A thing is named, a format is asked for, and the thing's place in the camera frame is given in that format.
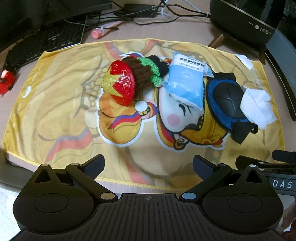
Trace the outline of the white paper towel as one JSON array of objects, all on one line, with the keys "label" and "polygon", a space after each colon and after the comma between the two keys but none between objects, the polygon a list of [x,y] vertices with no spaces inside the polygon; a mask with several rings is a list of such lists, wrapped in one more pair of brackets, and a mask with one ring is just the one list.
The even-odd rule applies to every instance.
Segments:
[{"label": "white paper towel", "polygon": [[277,120],[271,107],[271,97],[262,89],[252,89],[243,85],[242,90],[241,111],[260,130],[265,130],[267,125]]}]

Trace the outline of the red strawberry shaped container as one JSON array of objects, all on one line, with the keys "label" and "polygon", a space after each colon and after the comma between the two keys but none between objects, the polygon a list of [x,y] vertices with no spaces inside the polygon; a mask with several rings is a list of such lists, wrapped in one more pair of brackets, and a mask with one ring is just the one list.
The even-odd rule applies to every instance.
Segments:
[{"label": "red strawberry shaped container", "polygon": [[101,82],[104,92],[121,106],[129,106],[135,94],[135,78],[130,66],[115,60],[109,66]]}]

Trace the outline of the black blue knee pad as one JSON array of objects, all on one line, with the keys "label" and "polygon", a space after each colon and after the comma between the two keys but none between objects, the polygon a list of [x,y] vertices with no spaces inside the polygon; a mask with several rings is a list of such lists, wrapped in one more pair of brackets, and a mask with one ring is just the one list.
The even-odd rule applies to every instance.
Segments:
[{"label": "black blue knee pad", "polygon": [[249,133],[258,132],[258,125],[249,121],[240,109],[243,94],[234,73],[214,73],[208,78],[205,97],[210,113],[238,144]]}]

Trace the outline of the yellow cartoon printed cloth mat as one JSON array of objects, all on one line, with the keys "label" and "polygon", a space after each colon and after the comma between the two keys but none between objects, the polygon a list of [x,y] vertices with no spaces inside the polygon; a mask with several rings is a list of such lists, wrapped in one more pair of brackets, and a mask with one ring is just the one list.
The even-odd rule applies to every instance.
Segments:
[{"label": "yellow cartoon printed cloth mat", "polygon": [[43,53],[25,81],[6,121],[2,149],[19,165],[35,170],[42,163],[64,168],[102,154],[105,169],[97,180],[131,187],[183,191],[200,181],[192,159],[235,165],[240,155],[271,161],[285,148],[279,120],[232,140],[212,117],[193,118],[191,108],[171,103],[162,88],[146,89],[130,106],[114,102],[101,89],[112,61],[157,55],[171,61],[180,52],[206,62],[214,72],[234,73],[246,87],[271,92],[263,66],[248,70],[233,54],[198,43],[156,39],[88,43]]}]

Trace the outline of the red toy figure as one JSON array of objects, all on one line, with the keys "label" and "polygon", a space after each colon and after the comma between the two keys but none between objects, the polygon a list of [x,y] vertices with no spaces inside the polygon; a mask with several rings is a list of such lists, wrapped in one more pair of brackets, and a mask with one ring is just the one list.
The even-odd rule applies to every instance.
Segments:
[{"label": "red toy figure", "polygon": [[8,70],[3,70],[1,73],[0,95],[6,94],[12,90],[16,82],[16,75]]}]

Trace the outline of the black keyboard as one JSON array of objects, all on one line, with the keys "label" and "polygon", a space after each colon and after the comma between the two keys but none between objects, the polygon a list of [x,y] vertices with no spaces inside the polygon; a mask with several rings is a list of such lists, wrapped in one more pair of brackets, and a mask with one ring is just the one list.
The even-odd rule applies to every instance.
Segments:
[{"label": "black keyboard", "polygon": [[59,20],[16,44],[6,56],[4,69],[16,70],[38,59],[44,51],[52,52],[79,45],[82,41],[87,15]]}]

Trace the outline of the black round appliance on legs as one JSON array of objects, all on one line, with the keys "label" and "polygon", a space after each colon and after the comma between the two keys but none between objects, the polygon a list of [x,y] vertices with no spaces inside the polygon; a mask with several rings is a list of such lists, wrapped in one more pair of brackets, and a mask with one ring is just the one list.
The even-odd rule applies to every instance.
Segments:
[{"label": "black round appliance on legs", "polygon": [[286,1],[210,1],[210,21],[220,33],[209,44],[217,48],[225,38],[233,38],[259,53],[265,64],[266,43],[283,15]]}]

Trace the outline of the black power adapter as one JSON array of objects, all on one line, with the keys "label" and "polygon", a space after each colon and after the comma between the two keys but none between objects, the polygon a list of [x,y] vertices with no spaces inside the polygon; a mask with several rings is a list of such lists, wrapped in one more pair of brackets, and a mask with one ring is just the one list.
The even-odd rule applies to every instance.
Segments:
[{"label": "black power adapter", "polygon": [[125,4],[122,14],[129,18],[154,18],[156,6],[152,4]]}]

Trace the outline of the black computer monitor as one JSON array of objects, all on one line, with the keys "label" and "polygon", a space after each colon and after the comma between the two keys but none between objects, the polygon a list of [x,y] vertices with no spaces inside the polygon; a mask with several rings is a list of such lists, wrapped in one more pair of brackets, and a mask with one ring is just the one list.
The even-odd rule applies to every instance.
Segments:
[{"label": "black computer monitor", "polygon": [[42,25],[110,8],[102,0],[1,1],[1,51]]}]

